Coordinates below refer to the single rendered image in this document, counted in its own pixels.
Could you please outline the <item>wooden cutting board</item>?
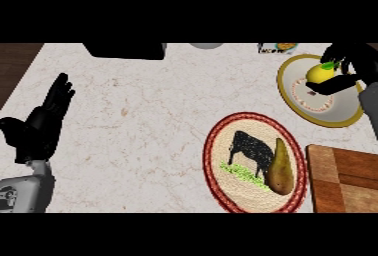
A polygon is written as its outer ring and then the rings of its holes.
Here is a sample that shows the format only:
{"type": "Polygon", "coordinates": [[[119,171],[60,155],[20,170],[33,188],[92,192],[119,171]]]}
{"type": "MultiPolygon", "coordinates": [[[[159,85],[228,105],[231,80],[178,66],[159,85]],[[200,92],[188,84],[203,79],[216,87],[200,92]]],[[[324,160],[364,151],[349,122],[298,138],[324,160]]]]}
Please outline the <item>wooden cutting board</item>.
{"type": "Polygon", "coordinates": [[[378,154],[305,147],[315,213],[378,213],[378,154]]]}

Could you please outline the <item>white bowl with yellow rim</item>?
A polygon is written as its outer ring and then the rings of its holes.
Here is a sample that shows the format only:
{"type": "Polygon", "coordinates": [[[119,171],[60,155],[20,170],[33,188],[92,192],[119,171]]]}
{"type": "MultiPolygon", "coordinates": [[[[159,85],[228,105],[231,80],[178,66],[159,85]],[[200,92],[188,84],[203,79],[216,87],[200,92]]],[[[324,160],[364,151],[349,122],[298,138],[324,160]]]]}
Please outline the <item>white bowl with yellow rim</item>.
{"type": "Polygon", "coordinates": [[[342,128],[352,125],[363,114],[358,102],[360,84],[332,95],[314,93],[305,86],[305,74],[320,63],[320,57],[301,54],[290,57],[277,70],[277,89],[292,111],[312,124],[342,128]]]}

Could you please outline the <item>round red-rimmed cow placemat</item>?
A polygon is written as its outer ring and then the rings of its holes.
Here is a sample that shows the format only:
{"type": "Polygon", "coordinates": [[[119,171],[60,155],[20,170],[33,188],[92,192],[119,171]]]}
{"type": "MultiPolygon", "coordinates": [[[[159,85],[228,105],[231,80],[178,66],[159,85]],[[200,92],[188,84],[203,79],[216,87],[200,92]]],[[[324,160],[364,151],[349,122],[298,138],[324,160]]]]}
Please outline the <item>round red-rimmed cow placemat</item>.
{"type": "Polygon", "coordinates": [[[202,151],[211,194],[231,213],[295,212],[306,191],[306,167],[299,145],[275,120],[253,112],[225,116],[213,125],[202,151]],[[265,185],[264,177],[280,139],[287,152],[293,186],[286,195],[265,185]]]}

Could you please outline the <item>small printed box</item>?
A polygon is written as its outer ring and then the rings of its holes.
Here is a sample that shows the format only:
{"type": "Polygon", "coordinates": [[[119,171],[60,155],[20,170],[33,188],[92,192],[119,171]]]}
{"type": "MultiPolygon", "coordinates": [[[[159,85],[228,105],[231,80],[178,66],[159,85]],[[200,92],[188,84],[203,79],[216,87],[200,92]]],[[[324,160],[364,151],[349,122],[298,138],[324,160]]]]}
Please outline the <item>small printed box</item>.
{"type": "Polygon", "coordinates": [[[258,52],[261,54],[290,54],[296,47],[296,43],[259,43],[258,52]]]}

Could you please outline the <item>black appliance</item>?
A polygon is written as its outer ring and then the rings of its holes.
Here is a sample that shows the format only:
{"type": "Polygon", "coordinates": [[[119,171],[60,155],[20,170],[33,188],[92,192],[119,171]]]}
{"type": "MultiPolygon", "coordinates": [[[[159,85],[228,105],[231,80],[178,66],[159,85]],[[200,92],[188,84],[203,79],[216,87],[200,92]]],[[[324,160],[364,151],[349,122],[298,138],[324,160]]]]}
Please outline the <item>black appliance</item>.
{"type": "Polygon", "coordinates": [[[98,58],[162,60],[165,43],[84,43],[88,53],[98,58]]]}

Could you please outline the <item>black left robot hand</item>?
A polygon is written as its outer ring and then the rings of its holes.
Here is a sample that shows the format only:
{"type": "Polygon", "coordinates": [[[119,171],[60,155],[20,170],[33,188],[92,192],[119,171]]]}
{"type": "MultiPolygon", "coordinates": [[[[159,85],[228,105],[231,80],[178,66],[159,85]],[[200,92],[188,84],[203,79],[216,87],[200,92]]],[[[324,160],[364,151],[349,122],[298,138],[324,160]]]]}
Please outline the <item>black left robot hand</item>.
{"type": "Polygon", "coordinates": [[[36,106],[24,121],[13,117],[0,119],[0,131],[8,146],[16,149],[14,162],[47,161],[58,142],[61,121],[75,94],[67,75],[60,73],[50,86],[44,102],[36,106]]]}

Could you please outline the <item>brown pear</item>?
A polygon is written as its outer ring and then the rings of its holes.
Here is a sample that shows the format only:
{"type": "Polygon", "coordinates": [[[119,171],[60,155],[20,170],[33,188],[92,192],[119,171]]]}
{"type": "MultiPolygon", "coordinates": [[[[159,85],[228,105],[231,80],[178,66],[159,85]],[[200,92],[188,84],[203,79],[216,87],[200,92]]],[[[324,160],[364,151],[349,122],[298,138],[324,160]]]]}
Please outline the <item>brown pear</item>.
{"type": "Polygon", "coordinates": [[[278,195],[287,195],[293,189],[289,155],[280,138],[275,139],[274,157],[267,170],[267,186],[278,195]]]}

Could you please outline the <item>grey round object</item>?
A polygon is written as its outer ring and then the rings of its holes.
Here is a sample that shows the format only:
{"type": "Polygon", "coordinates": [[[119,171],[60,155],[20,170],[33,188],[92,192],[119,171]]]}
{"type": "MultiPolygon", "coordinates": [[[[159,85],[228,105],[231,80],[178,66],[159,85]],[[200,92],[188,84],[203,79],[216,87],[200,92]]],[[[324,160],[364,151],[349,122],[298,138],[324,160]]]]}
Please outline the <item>grey round object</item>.
{"type": "Polygon", "coordinates": [[[218,48],[222,43],[188,43],[194,48],[209,50],[218,48]]]}

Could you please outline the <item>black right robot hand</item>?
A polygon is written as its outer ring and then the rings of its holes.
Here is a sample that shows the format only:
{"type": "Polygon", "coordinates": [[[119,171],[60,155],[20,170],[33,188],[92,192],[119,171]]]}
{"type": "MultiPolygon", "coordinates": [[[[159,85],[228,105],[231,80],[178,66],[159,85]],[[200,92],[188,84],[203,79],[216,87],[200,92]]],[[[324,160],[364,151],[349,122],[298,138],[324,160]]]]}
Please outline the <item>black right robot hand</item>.
{"type": "Polygon", "coordinates": [[[330,95],[354,86],[378,82],[378,51],[366,43],[333,43],[324,50],[320,63],[340,62],[340,75],[305,86],[320,95],[330,95]]]}

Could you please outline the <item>yellow lemon with green leaf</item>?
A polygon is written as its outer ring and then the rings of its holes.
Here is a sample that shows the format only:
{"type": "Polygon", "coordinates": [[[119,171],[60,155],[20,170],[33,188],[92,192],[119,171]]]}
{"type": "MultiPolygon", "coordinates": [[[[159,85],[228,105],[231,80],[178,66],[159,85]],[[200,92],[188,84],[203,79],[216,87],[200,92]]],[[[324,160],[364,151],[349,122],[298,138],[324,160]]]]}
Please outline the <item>yellow lemon with green leaf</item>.
{"type": "Polygon", "coordinates": [[[335,76],[335,70],[337,69],[337,62],[326,62],[312,66],[305,74],[305,80],[311,83],[320,84],[335,76]]]}

